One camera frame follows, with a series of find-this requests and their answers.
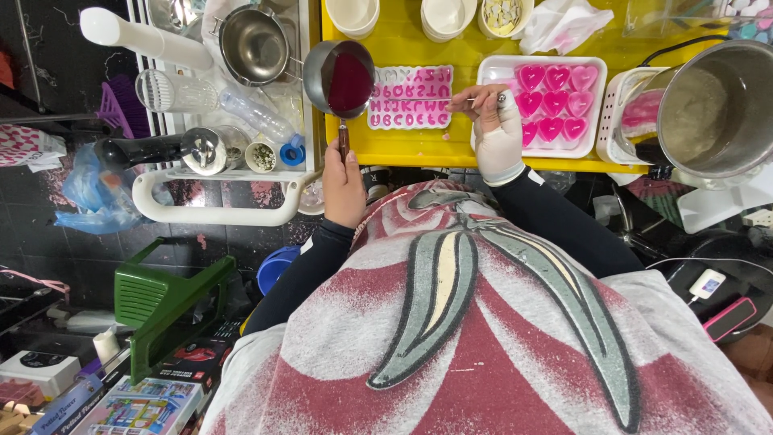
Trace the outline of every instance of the blue tape roll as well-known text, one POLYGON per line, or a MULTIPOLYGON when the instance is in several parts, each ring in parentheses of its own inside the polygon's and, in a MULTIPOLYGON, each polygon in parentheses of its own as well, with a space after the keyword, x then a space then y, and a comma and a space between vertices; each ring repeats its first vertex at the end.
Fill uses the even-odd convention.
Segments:
POLYGON ((301 145, 295 148, 285 143, 279 150, 279 158, 285 165, 298 166, 306 160, 306 147, 301 145))

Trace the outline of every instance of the phone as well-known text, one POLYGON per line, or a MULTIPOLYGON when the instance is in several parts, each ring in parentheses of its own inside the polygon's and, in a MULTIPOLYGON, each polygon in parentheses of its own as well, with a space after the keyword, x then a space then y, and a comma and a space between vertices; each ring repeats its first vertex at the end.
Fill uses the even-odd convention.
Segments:
POLYGON ((721 313, 711 317, 703 324, 703 329, 709 334, 711 341, 718 341, 756 313, 757 307, 754 306, 751 299, 744 296, 722 310, 721 313))

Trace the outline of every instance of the yellow table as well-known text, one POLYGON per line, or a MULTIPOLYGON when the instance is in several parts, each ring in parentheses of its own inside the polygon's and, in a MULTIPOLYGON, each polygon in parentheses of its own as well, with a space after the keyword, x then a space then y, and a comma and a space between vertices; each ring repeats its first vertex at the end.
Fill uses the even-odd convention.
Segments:
MULTIPOLYGON (((609 69, 608 80, 617 73, 639 65, 652 52, 706 34, 694 29, 666 39, 631 39, 621 36, 625 23, 626 0, 591 0, 599 9, 612 9, 615 18, 605 28, 592 35, 570 56, 600 57, 609 69)), ((492 54, 521 54, 518 41, 486 39, 477 22, 456 39, 433 43, 421 30, 421 0, 388 0, 381 2, 381 13, 372 35, 360 41, 373 56, 377 67, 418 67, 430 65, 454 66, 453 92, 475 84, 478 65, 492 54)), ((347 39, 330 21, 322 2, 322 39, 347 39)), ((664 54, 653 62, 654 67, 673 66, 686 62, 701 50, 716 42, 664 54)), ((448 129, 371 130, 366 116, 347 122, 352 149, 359 162, 385 166, 475 167, 475 154, 470 147, 472 123, 462 114, 454 114, 448 129), (448 132, 450 140, 442 136, 448 132)), ((325 116, 328 140, 338 135, 339 120, 325 116)), ((584 172, 646 173, 647 166, 623 166, 606 163, 595 151, 583 159, 525 158, 536 170, 570 170, 584 172)))

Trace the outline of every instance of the plastic water bottle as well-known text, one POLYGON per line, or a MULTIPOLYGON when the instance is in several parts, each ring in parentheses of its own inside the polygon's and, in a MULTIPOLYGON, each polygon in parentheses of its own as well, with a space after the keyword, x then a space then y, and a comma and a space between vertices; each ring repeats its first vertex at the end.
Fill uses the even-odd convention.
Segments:
POLYGON ((220 92, 220 107, 242 118, 272 142, 282 145, 288 143, 295 148, 304 145, 303 136, 295 132, 287 119, 245 97, 237 89, 226 87, 220 92))

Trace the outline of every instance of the tissue paper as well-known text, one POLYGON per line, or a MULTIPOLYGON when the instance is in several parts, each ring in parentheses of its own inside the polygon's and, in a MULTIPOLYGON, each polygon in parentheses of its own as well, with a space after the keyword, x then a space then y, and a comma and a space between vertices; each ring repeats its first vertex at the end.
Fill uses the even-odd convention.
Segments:
POLYGON ((612 11, 600 11, 586 0, 546 0, 534 8, 526 27, 512 38, 521 40, 523 54, 556 49, 563 56, 614 16, 612 11))

